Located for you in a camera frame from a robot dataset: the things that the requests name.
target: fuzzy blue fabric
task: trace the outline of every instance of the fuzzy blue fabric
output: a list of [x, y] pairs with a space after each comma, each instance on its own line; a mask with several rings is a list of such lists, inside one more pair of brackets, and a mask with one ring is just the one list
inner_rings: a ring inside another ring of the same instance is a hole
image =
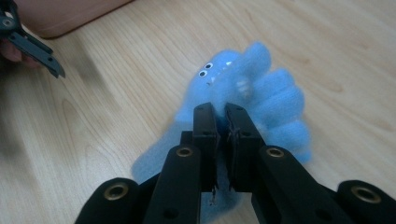
[[[304, 95], [294, 78], [284, 68], [269, 72], [271, 56], [261, 43], [254, 43], [244, 53], [224, 50], [215, 55], [194, 76], [174, 122], [163, 137], [134, 163], [134, 180], [142, 183], [158, 174], [168, 150], [179, 144], [182, 131], [192, 130], [193, 109], [211, 102], [219, 120], [219, 129], [227, 129], [226, 103], [246, 109], [267, 145], [289, 150], [298, 161], [311, 157], [310, 134], [302, 120]], [[219, 163], [224, 164], [219, 155]], [[225, 165], [218, 168], [219, 190], [216, 201], [203, 193], [201, 222], [212, 221], [235, 207], [239, 195], [228, 190]]]

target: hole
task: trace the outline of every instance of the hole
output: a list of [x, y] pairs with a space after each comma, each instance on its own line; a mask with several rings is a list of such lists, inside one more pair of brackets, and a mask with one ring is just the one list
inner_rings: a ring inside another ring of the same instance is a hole
[[315, 214], [317, 215], [317, 217], [319, 217], [322, 220], [332, 221], [332, 215], [330, 215], [329, 212], [327, 212], [327, 211], [325, 211], [323, 209], [316, 210]]
[[268, 148], [266, 152], [268, 155], [270, 155], [272, 157], [277, 157], [277, 158], [281, 158], [285, 155], [285, 153], [283, 153], [282, 150], [274, 148], [274, 147]]
[[211, 68], [211, 67], [213, 67], [213, 63], [208, 63], [207, 65], [205, 65], [205, 68], [206, 68], [206, 69], [209, 69], [209, 68]]
[[3, 25], [5, 25], [6, 27], [12, 26], [13, 22], [11, 20], [5, 19], [3, 20]]
[[110, 193], [110, 196], [117, 197], [117, 196], [121, 195], [122, 192], [123, 192], [123, 188], [120, 186], [117, 186], [114, 189], [111, 189], [109, 193]]
[[183, 147], [183, 148], [179, 148], [179, 149], [176, 151], [176, 154], [177, 154], [179, 157], [189, 157], [190, 155], [192, 155], [192, 150], [189, 149], [189, 148], [187, 148], [187, 147]]
[[163, 217], [167, 219], [175, 219], [178, 217], [178, 211], [175, 208], [168, 208], [163, 211]]
[[354, 186], [352, 193], [360, 200], [367, 203], [381, 203], [381, 197], [370, 189], [360, 186]]
[[123, 198], [128, 192], [128, 185], [125, 183], [115, 183], [108, 187], [104, 193], [104, 196], [109, 201], [116, 201]]
[[201, 71], [200, 73], [199, 73], [199, 76], [200, 77], [204, 77], [204, 76], [206, 76], [207, 75], [207, 72], [206, 71]]
[[242, 132], [242, 135], [249, 137], [249, 136], [251, 136], [251, 133], [249, 133], [249, 132]]

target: blue plush toy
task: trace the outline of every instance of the blue plush toy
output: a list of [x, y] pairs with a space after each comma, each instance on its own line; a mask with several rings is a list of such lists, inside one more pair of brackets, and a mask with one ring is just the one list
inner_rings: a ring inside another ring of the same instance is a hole
[[[242, 54], [224, 50], [215, 55], [192, 79], [173, 124], [134, 163], [134, 180], [140, 184], [161, 171], [168, 150], [179, 144], [181, 132], [192, 130], [193, 109], [207, 102], [215, 107], [219, 129], [227, 128], [225, 104], [240, 105], [249, 113], [267, 145], [289, 150], [300, 162], [309, 161], [310, 136], [302, 121], [303, 92], [286, 69], [268, 72], [270, 66], [270, 53], [261, 43], [252, 44]], [[210, 193], [203, 194], [203, 223], [230, 210], [239, 201], [238, 194], [228, 190], [225, 165], [218, 169], [216, 201], [213, 202]]]

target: light wood surface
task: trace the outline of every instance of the light wood surface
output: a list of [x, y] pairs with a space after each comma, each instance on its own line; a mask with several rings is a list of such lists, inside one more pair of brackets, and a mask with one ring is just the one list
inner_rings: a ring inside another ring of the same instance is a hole
[[[194, 73], [260, 40], [306, 97], [313, 160], [336, 189], [396, 198], [396, 2], [137, 0], [46, 40], [66, 79], [1, 64], [0, 223], [73, 223], [162, 132]], [[216, 223], [257, 223], [248, 196]]]

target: metal grommet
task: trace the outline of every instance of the metal grommet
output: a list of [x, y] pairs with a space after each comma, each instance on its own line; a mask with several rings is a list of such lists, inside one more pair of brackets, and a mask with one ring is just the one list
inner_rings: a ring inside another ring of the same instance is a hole
[[14, 25], [14, 22], [9, 19], [3, 19], [3, 25], [5, 25], [6, 27], [10, 27]]
[[189, 157], [190, 155], [192, 155], [192, 150], [188, 147], [182, 147], [176, 151], [176, 154], [179, 157]]
[[360, 200], [367, 203], [381, 203], [381, 197], [374, 191], [361, 186], [354, 186], [350, 189]]
[[270, 147], [266, 150], [267, 154], [271, 157], [276, 157], [276, 158], [281, 158], [285, 156], [285, 153], [283, 153], [282, 150], [277, 149], [275, 147]]
[[118, 182], [108, 187], [104, 193], [104, 197], [109, 201], [116, 201], [123, 198], [128, 193], [128, 185]]

